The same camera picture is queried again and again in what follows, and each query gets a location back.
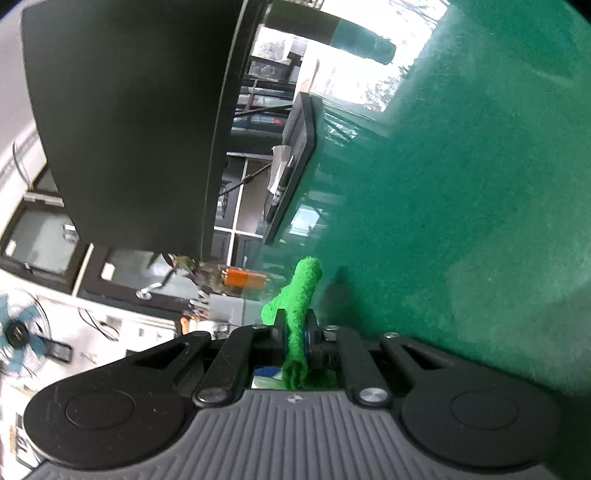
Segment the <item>orange cup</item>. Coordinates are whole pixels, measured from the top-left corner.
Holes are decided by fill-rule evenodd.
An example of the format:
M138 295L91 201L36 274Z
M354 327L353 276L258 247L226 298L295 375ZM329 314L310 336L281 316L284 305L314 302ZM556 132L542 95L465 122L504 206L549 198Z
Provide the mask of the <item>orange cup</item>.
M226 287L248 290L263 290L267 280L266 275L262 273L235 267L222 270L221 278Z

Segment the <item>wall fan with blue blades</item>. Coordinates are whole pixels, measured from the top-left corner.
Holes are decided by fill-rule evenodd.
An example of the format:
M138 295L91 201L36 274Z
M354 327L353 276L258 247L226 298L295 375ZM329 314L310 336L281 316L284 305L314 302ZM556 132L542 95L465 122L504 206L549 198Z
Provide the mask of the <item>wall fan with blue blades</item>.
M28 294L1 295L1 373L35 376L47 360L51 329L40 303Z

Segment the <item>grey monitor stand base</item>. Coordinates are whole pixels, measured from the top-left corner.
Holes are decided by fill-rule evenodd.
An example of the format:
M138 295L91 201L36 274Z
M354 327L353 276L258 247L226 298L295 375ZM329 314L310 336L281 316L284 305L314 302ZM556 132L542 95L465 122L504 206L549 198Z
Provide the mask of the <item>grey monitor stand base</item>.
M287 213L287 207L296 193L297 186L303 178L305 168L315 151L317 129L315 128L315 109L311 95L298 93L293 107L287 117L286 127L280 145L291 147L291 158L280 179L276 193L267 194L266 210L264 211L263 244L270 245L280 229L280 223Z

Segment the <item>potted plant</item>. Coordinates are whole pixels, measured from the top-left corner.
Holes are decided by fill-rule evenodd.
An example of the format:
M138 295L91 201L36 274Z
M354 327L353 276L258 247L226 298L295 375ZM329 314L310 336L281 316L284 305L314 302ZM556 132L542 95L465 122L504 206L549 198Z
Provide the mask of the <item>potted plant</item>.
M144 291L162 289L174 275L180 275L190 280L202 292L221 293L221 271L225 266L217 259L195 260L186 255L152 253L148 266L151 267L159 258L166 263L169 270L161 280L144 287Z

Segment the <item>grey notepad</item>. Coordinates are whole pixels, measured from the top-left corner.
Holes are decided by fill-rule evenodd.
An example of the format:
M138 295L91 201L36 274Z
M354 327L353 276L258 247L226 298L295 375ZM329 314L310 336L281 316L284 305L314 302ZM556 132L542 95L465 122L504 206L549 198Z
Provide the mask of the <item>grey notepad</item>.
M267 184L267 191L275 194L283 176L287 163L291 158L291 147L289 145L273 146L273 161L270 164L270 179Z

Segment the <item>black curved monitor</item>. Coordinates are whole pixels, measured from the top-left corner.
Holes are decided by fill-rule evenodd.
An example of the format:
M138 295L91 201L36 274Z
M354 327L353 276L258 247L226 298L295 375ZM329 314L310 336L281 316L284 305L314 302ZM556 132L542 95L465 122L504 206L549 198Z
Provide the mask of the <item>black curved monitor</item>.
M80 239L204 259L263 1L43 1L21 14L42 147Z

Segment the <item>green cleaning cloth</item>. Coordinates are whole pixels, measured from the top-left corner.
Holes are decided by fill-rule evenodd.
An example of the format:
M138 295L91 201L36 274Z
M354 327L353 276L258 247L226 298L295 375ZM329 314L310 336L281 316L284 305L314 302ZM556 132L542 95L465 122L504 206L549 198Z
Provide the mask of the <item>green cleaning cloth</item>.
M283 389L334 390L338 387L335 372L311 367L305 355L304 331L307 330L308 307L321 279L322 266L318 259L301 259L295 266L290 284L267 302L260 313L265 325L273 325L280 310L286 314L287 350L281 367Z

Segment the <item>grey desk organiser box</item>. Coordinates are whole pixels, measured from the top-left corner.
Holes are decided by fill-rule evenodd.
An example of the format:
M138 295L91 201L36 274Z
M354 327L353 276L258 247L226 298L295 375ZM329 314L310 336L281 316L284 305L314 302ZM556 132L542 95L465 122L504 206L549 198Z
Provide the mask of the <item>grey desk organiser box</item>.
M245 325L245 305L242 298L211 294L207 303L207 318L214 322Z

